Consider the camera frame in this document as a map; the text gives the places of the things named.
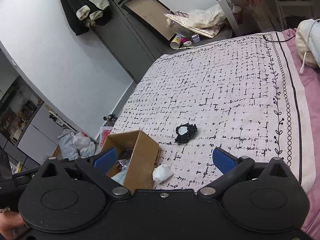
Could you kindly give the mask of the person's left hand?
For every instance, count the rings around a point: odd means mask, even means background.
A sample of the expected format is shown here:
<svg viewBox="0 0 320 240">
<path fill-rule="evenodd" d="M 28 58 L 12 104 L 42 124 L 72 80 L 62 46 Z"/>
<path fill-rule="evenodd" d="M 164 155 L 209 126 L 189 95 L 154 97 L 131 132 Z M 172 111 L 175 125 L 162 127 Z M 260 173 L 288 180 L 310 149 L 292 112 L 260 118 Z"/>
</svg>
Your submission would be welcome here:
<svg viewBox="0 0 320 240">
<path fill-rule="evenodd" d="M 13 230 L 24 226 L 24 221 L 18 212 L 5 211 L 1 213 L 1 239 L 14 239 Z"/>
</svg>

